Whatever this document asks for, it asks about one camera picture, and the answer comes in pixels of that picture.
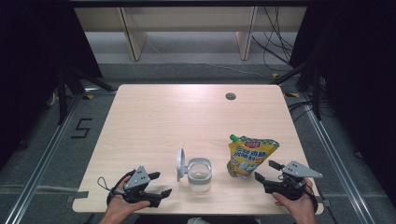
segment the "gray carpet floor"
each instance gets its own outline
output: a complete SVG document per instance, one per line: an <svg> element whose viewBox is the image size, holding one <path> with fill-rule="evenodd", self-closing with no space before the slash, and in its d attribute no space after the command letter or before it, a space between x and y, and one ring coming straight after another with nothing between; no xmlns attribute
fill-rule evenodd
<svg viewBox="0 0 396 224"><path fill-rule="evenodd" d="M268 84L274 73L264 65L227 65L218 68L207 64L100 64L104 81L113 87L123 83L235 83ZM278 69L287 66L275 65ZM241 73L234 69L249 72ZM294 85L298 77L282 84L283 92L296 92ZM83 81L86 88L97 88ZM49 167L42 177L33 200L30 202L21 223L87 223L92 214L79 214L73 211L72 202L81 179L88 166L96 141L104 125L106 115L115 94L105 91L92 91L91 100L82 99L74 111L60 144L51 158ZM301 98L286 97L288 105L301 102ZM342 124L324 102L320 104L322 123L341 155L349 174L369 205L377 223L395 223L396 209L392 206L365 161L356 157L353 143L344 131ZM334 223L330 211L338 223L360 223L351 201L340 183L332 163L316 134L303 106L291 114L303 145L305 155L312 169L323 173L317 180L318 189L331 206L318 215L318 223ZM19 149L0 172L0 221L5 222L9 209L18 199L23 186L29 180L41 155L46 149L57 128L59 107L57 104L43 111L35 127L26 138L28 148ZM80 136L76 127L81 119L82 127L90 128L86 138ZM95 214L90 223L98 223L103 214ZM292 223L289 215L257 217L261 223Z"/></svg>

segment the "yellow pouch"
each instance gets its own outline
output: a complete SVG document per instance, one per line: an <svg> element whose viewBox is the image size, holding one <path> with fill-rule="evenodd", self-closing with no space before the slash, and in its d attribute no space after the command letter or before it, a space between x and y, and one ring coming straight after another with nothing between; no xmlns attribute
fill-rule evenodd
<svg viewBox="0 0 396 224"><path fill-rule="evenodd" d="M279 148L279 143L272 139L237 137L233 134L230 139L233 141L228 145L231 158L227 163L227 169L232 177L247 178Z"/></svg>

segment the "hand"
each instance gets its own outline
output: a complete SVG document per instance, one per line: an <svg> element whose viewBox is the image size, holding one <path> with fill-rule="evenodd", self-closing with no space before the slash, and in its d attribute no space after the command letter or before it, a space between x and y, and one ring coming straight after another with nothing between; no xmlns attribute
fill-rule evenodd
<svg viewBox="0 0 396 224"><path fill-rule="evenodd" d="M312 190L312 182L308 178L304 178L306 185L309 187L305 187L306 191L311 192ZM313 224L316 223L315 220L315 211L314 205L312 204L311 199L306 193L303 193L303 196L296 200L291 201L287 199L285 196L274 192L273 197L277 199L275 202L278 206L285 206L289 213L293 216L294 221L298 224Z"/></svg>
<svg viewBox="0 0 396 224"><path fill-rule="evenodd" d="M130 179L130 176L125 177L117 186L123 189L124 185ZM123 200L121 195L115 195L108 204L105 215L100 221L101 224L115 224L121 223L128 218L133 212L149 206L149 201L141 201L138 203L127 203Z"/></svg>

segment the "red logo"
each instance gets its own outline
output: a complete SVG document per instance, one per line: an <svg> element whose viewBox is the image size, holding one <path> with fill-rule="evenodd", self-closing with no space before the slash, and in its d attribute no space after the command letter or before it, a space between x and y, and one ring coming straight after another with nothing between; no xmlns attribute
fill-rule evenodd
<svg viewBox="0 0 396 224"><path fill-rule="evenodd" d="M245 147L248 148L260 147L260 142L246 142Z"/></svg>

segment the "light wood table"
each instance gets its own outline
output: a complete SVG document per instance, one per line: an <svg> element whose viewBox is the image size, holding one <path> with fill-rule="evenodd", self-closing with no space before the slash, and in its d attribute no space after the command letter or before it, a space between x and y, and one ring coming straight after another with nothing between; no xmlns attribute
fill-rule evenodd
<svg viewBox="0 0 396 224"><path fill-rule="evenodd" d="M227 93L236 99L228 100ZM105 212L108 191L97 184L103 176L112 188L127 172L144 165L148 173L161 172L146 192L173 189L158 208L140 214L265 215L288 213L274 205L251 175L230 177L230 134L270 138L280 147L269 160L288 164L307 161L281 89L275 85L122 85L107 115L90 164L75 199L77 212ZM177 151L184 148L186 163L208 158L212 185L204 194L193 193L187 176L177 182ZM278 181L280 172L265 161L256 170ZM320 204L318 213L323 211Z"/></svg>

